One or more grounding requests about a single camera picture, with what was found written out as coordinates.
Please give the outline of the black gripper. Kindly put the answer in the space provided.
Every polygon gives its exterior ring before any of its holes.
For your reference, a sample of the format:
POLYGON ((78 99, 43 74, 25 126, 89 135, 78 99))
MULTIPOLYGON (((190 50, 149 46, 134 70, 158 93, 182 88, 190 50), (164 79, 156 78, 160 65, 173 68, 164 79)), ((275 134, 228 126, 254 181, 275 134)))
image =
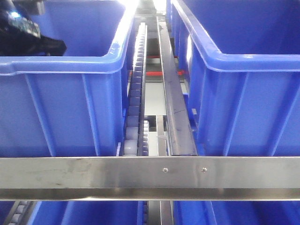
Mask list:
POLYGON ((2 0, 0 2, 1 56, 62 56, 67 47, 62 40, 46 37, 31 15, 45 12, 42 0, 2 0))

